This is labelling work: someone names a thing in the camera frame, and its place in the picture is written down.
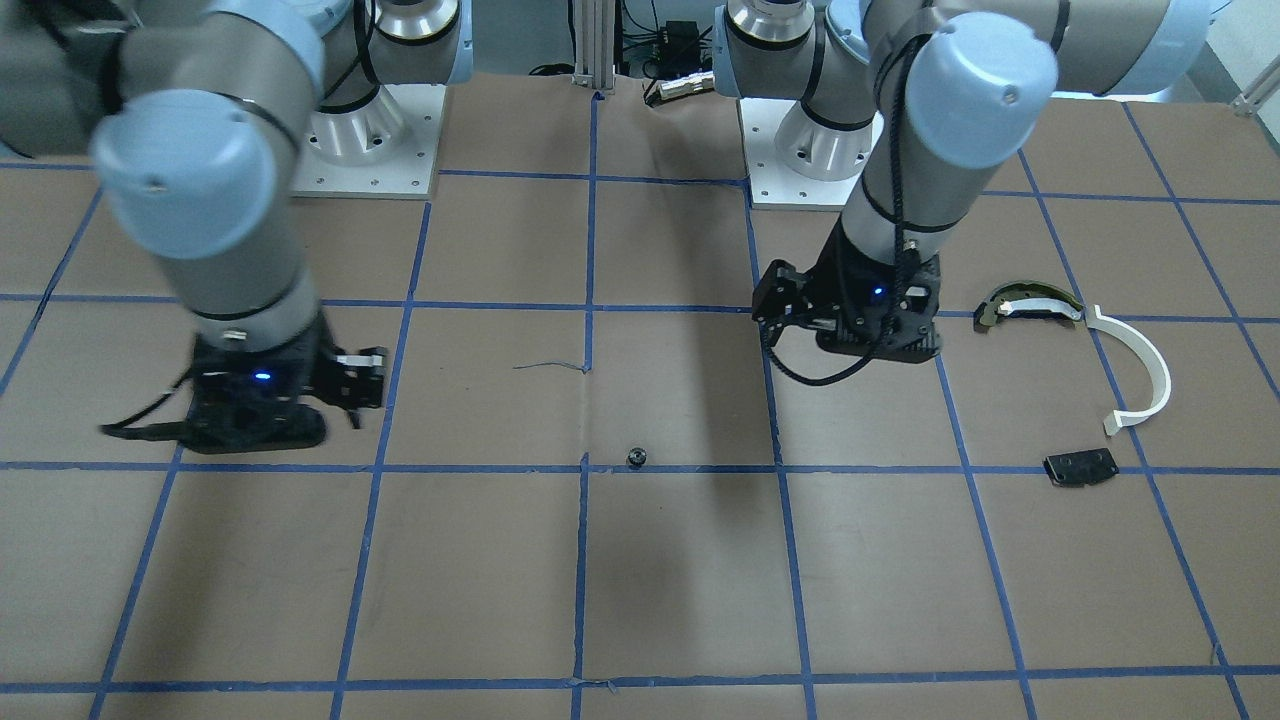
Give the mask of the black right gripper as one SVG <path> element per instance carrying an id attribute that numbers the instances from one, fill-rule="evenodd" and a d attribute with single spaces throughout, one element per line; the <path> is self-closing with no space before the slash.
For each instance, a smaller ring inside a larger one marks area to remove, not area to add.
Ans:
<path id="1" fill-rule="evenodd" d="M 343 350 L 319 315 L 293 340 L 261 352 L 216 348 L 197 338 L 189 370 L 186 448 L 251 454 L 323 443 L 326 420 L 307 397 L 340 409 L 361 429 L 361 411 L 383 406 L 389 360 L 384 346 Z"/>

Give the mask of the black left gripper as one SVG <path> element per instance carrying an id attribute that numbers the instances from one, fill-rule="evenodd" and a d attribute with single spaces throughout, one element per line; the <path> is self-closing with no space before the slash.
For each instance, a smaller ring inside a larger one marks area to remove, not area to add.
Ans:
<path id="1" fill-rule="evenodd" d="M 799 272 L 773 260 L 753 291 L 751 318 L 776 345 L 790 325 L 813 331 L 829 354 L 892 363 L 927 363 L 942 348 L 934 328 L 940 309 L 940 258 L 908 251 L 906 282 L 896 291 L 897 269 L 868 258 L 836 225 L 815 265 Z"/>

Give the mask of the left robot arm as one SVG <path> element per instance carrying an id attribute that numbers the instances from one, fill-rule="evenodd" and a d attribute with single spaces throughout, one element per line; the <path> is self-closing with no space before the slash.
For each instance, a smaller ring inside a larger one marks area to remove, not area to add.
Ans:
<path id="1" fill-rule="evenodd" d="M 774 260 L 751 318 L 828 354 L 925 363 L 941 348 L 940 250 L 1056 92 L 1147 95 L 1204 45 L 1210 1 L 728 1 L 713 72 L 822 129 L 884 123 L 813 268 Z"/>

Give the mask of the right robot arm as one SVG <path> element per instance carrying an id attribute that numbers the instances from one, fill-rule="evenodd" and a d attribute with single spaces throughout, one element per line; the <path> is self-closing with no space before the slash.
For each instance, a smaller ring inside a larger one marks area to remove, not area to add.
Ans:
<path id="1" fill-rule="evenodd" d="M 310 400 L 351 427 L 385 398 L 384 347 L 334 340 L 288 208 L 306 151 L 393 149 L 378 120 L 339 149 L 321 117 L 355 117 L 390 85 L 474 72 L 467 1 L 5 1 L 3 154 L 86 155 L 125 233 L 196 324 L 179 421 L 146 411 L 118 439 L 205 455 L 311 448 Z"/>

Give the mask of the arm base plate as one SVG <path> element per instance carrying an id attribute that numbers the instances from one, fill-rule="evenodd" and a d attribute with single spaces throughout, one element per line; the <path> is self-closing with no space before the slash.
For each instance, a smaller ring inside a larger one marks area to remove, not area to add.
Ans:
<path id="1" fill-rule="evenodd" d="M 884 122 L 854 131 L 831 129 L 797 101 L 739 101 L 751 205 L 765 210 L 838 211 L 864 170 Z"/>
<path id="2" fill-rule="evenodd" d="M 311 114 L 292 195 L 429 200 L 449 88 L 387 85 L 361 108 Z"/>

